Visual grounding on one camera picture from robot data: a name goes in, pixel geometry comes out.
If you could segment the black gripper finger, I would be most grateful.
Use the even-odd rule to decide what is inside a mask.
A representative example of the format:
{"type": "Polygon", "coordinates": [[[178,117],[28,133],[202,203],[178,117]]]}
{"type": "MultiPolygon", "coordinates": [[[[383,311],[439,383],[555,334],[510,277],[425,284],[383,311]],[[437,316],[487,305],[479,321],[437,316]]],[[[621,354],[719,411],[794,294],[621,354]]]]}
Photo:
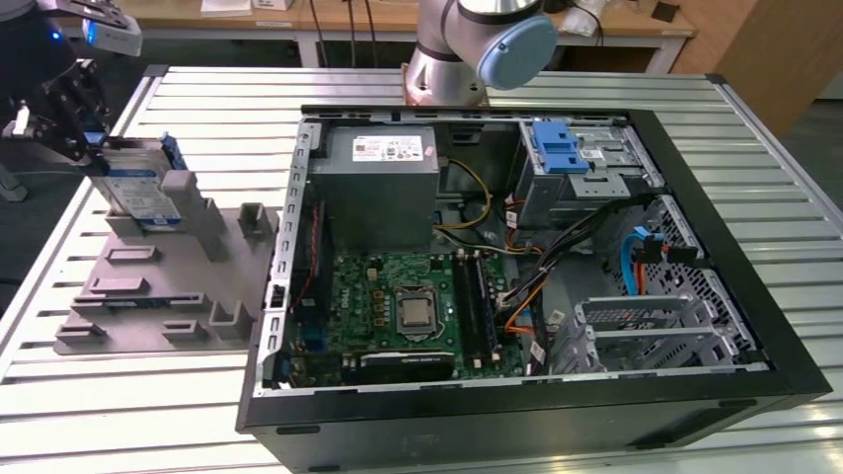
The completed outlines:
{"type": "Polygon", "coordinates": [[[47,161],[63,161],[86,175],[106,175],[110,164],[105,158],[107,136],[99,132],[73,135],[47,118],[18,113],[2,127],[2,139],[28,143],[47,161]]]}
{"type": "Polygon", "coordinates": [[[75,144],[102,144],[110,134],[110,106],[94,59],[79,59],[44,86],[52,122],[75,144]]]}

